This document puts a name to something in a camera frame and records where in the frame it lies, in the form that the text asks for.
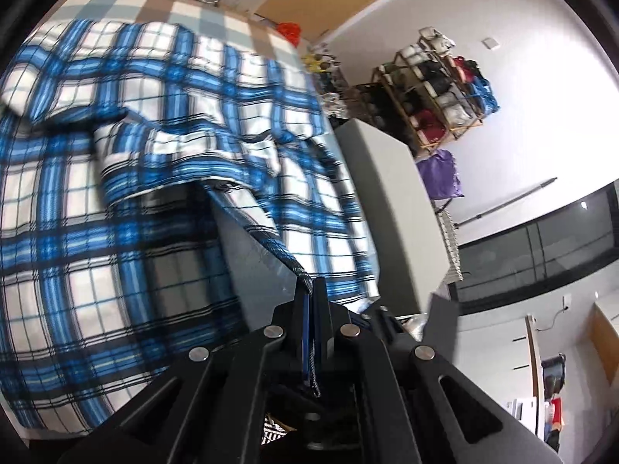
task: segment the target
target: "power cord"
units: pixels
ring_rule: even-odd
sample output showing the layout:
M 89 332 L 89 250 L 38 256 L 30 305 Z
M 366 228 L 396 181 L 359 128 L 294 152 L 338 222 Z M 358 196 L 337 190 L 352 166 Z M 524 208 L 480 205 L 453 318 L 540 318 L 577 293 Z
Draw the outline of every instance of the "power cord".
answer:
M 542 328 L 541 330 L 539 330 L 538 328 L 535 329 L 535 331 L 548 331 L 551 330 L 554 326 L 555 326 L 555 321 L 556 321 L 556 316 L 558 316 L 559 314 L 561 314 L 562 312 L 565 312 L 569 307 L 564 307 L 561 310 L 558 310 L 555 314 L 555 317 L 552 318 L 552 325 L 550 325 L 549 328 Z

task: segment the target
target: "wall switch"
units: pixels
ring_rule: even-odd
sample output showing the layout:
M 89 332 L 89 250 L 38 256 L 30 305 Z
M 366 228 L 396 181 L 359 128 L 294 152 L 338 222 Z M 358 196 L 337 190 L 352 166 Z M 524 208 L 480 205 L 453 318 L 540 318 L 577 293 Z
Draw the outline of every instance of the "wall switch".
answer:
M 494 38 L 488 37 L 482 40 L 482 43 L 486 46 L 487 49 L 493 51 L 494 49 L 498 49 L 501 44 L 497 42 Z

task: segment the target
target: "red shoe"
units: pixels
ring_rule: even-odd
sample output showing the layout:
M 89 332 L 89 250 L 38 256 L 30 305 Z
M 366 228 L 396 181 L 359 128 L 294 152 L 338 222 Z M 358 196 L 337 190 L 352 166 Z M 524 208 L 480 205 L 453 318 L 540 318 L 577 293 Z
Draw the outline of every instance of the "red shoe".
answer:
M 417 135 L 424 145 L 436 143 L 445 136 L 447 129 L 432 111 L 425 109 L 410 117 L 410 122 L 417 129 Z
M 445 59 L 450 65 L 451 69 L 454 70 L 457 76 L 460 78 L 460 82 L 470 83 L 473 81 L 475 75 L 469 69 L 469 67 L 466 66 L 465 58 L 463 58 L 461 55 L 459 55 L 458 57 L 451 57 L 451 55 L 447 55 L 445 56 Z

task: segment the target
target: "metal screw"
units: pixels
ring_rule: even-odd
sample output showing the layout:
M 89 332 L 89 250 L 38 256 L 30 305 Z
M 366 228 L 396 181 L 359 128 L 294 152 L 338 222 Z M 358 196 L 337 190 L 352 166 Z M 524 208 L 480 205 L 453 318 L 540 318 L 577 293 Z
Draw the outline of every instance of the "metal screw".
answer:
M 209 350 L 206 347 L 194 347 L 190 351 L 191 361 L 204 361 L 209 356 Z
M 428 345 L 420 345 L 415 349 L 415 355 L 419 359 L 423 359 L 423 361 L 429 361 L 430 359 L 434 359 L 434 349 Z
M 279 338 L 284 334 L 284 329 L 281 326 L 271 324 L 264 328 L 264 336 L 267 338 Z
M 354 338 L 355 336 L 358 336 L 359 333 L 361 333 L 361 330 L 356 324 L 348 323 L 342 325 L 342 327 L 340 328 L 340 332 L 341 334 L 343 334 L 343 336 Z

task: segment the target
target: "plaid shirt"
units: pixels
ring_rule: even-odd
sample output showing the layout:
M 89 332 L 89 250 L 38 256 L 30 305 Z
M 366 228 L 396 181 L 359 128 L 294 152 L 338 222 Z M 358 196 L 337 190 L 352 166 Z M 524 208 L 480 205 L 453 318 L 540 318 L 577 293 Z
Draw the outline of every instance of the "plaid shirt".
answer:
M 245 333 L 214 207 L 330 299 L 378 297 L 302 70 L 163 22 L 48 22 L 1 99 L 0 386 L 24 427 L 87 432 Z

